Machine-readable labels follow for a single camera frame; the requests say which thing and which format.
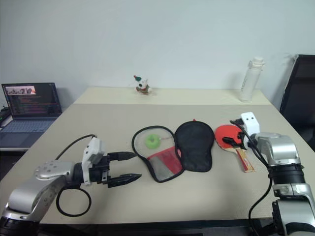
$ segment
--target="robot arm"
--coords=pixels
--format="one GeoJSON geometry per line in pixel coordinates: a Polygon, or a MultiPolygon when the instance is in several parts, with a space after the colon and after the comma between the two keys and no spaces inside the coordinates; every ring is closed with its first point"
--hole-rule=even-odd
{"type": "Polygon", "coordinates": [[[259,132],[253,113],[241,115],[258,150],[266,156],[269,178],[278,200],[272,203],[274,227],[280,235],[315,236],[315,202],[310,186],[305,182],[303,167],[296,146],[289,136],[259,132]]]}
{"type": "Polygon", "coordinates": [[[102,141],[92,138],[84,150],[82,163],[53,160],[37,167],[33,176],[11,193],[0,220],[1,236],[37,235],[39,222],[63,189],[79,188],[82,183],[90,185],[91,182],[107,184],[110,188],[141,177],[138,174],[126,174],[111,178],[110,161],[127,160],[135,154],[104,154],[102,141]]]}

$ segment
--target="wooden paddle handle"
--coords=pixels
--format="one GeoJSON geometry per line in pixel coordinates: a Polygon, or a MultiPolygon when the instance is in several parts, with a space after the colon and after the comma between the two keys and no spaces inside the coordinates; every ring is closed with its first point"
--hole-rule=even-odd
{"type": "Polygon", "coordinates": [[[245,152],[243,151],[243,149],[238,147],[238,148],[236,148],[236,151],[237,151],[238,156],[241,159],[241,162],[243,164],[245,173],[254,172],[255,170],[254,170],[253,166],[251,165],[251,163],[249,162],[249,160],[248,160],[245,152]]]}

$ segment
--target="beige table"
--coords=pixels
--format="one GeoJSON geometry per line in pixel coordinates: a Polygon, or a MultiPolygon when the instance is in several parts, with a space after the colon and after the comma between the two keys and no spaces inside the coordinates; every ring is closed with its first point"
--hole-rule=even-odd
{"type": "MultiPolygon", "coordinates": [[[[261,130],[289,135],[295,142],[307,182],[315,189],[315,154],[268,102],[256,91],[253,103],[244,104],[233,90],[156,89],[152,96],[139,95],[131,88],[89,88],[27,151],[0,183],[1,211],[11,191],[29,178],[43,162],[53,160],[76,138],[95,133],[108,152],[131,151],[133,134],[146,126],[163,125],[175,131],[182,123],[200,120],[214,130],[243,112],[252,111],[261,130]]],[[[61,160],[80,162],[88,140],[78,142],[61,160]]],[[[186,220],[246,219],[250,206],[268,186],[267,171],[248,151],[256,172],[241,171],[237,157],[212,148],[209,172],[185,171],[179,177],[157,183],[140,158],[111,162],[111,175],[140,173],[128,185],[108,189],[101,184],[84,187],[92,197],[90,211],[76,218],[58,213],[53,204],[42,223],[141,223],[186,220]]],[[[272,194],[257,206],[253,217],[271,217],[272,194]]],[[[84,195],[67,191],[61,199],[65,211],[79,213],[87,206],[84,195]]]]}

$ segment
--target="white water bottle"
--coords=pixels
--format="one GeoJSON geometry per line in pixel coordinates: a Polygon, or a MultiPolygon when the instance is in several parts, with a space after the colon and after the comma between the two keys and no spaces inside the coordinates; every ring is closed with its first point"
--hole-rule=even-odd
{"type": "Polygon", "coordinates": [[[250,60],[248,63],[248,70],[241,88],[242,102],[252,101],[252,92],[255,89],[264,64],[264,59],[261,57],[254,57],[253,60],[250,60]]]}

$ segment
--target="green ball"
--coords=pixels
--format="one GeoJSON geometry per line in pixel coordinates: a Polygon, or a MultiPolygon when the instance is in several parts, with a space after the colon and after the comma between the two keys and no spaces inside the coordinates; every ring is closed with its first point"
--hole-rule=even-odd
{"type": "Polygon", "coordinates": [[[156,149],[161,145],[160,136],[157,134],[149,134],[145,140],[148,149],[156,149]]]}

